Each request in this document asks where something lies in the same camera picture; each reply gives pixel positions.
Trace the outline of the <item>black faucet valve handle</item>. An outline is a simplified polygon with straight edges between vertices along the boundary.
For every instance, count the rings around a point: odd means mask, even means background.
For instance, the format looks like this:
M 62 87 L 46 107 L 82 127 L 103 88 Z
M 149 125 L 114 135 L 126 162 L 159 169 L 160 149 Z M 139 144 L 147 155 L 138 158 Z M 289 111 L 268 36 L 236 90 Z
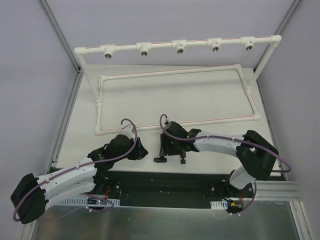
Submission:
M 185 165 L 186 164 L 186 157 L 180 157 L 180 163 L 182 165 Z

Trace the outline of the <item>black L-shaped faucet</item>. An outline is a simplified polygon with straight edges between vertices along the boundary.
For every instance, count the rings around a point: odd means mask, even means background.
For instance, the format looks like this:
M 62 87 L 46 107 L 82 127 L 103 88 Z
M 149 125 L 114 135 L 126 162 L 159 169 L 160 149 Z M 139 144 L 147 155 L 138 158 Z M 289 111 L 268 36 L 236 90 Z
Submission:
M 154 163 L 166 163 L 167 162 L 167 158 L 166 157 L 155 157 L 153 159 Z

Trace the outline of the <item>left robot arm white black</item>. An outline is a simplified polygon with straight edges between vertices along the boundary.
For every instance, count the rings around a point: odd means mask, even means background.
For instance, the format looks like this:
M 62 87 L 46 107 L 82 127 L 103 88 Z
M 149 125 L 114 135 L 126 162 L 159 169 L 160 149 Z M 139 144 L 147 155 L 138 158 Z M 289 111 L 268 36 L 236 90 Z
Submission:
M 124 159 L 141 160 L 148 153 L 140 137 L 118 134 L 72 166 L 45 175 L 26 174 L 10 196 L 14 206 L 12 218 L 29 224 L 64 199 L 89 192 L 102 194 L 106 188 L 103 175 L 115 163 Z

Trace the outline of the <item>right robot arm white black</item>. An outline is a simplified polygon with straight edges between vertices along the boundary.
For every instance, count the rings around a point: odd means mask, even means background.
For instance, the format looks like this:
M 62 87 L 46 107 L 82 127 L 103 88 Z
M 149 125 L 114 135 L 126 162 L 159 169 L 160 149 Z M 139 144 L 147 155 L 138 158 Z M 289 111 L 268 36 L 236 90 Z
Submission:
M 241 166 L 233 170 L 225 184 L 225 192 L 237 197 L 255 180 L 266 181 L 276 162 L 278 150 L 254 130 L 240 135 L 216 135 L 201 129 L 186 131 L 177 122 L 165 125 L 160 135 L 163 156 L 180 152 L 214 152 L 239 159 Z

